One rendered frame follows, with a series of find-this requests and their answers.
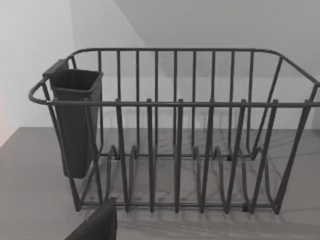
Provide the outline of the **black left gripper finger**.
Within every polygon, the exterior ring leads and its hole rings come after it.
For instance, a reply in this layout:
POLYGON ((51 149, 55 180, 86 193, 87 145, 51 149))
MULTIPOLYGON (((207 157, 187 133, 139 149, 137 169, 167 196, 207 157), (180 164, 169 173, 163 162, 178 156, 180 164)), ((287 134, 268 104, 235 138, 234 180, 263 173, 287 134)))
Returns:
POLYGON ((107 199, 64 240, 117 240, 117 207, 107 199))

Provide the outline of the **dark grey utensil cup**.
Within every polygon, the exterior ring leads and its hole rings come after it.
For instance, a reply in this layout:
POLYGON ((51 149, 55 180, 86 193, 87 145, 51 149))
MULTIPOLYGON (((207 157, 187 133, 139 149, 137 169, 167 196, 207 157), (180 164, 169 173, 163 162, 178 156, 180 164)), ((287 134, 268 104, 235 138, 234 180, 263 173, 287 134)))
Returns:
MULTIPOLYGON (((70 69, 67 61, 57 60, 43 76, 49 77, 55 100, 102 100, 103 73, 95 70, 70 69)), ((83 106, 57 106, 57 116, 64 129, 71 176, 83 179, 91 164, 86 110, 83 106)))

